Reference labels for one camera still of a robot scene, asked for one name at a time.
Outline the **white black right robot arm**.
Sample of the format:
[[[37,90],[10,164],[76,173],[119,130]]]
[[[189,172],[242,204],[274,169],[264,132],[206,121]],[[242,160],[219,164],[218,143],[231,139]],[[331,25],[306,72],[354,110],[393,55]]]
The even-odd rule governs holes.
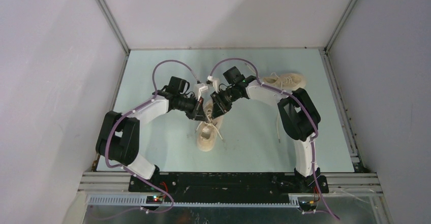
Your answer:
[[[238,99],[257,100],[276,107],[285,133],[294,141],[295,172],[300,174],[295,179],[296,187],[303,193],[310,192],[316,186],[315,139],[321,116],[307,91],[303,88],[286,91],[274,87],[256,76],[245,77],[237,67],[230,68],[223,75],[229,85],[210,95],[212,117],[227,114]]]

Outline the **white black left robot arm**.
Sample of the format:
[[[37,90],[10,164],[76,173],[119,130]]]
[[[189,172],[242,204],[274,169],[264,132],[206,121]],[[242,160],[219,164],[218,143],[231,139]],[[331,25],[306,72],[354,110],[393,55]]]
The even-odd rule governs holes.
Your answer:
[[[208,85],[199,82],[194,86],[194,91],[187,93],[189,87],[188,81],[172,76],[168,85],[156,90],[148,101],[137,108],[125,113],[106,113],[96,143],[96,152],[106,160],[116,161],[134,175],[140,176],[141,185],[147,191],[159,189],[161,179],[154,174],[157,166],[139,151],[140,132],[145,125],[172,110],[184,112],[190,120],[207,122],[202,94],[208,91]]]

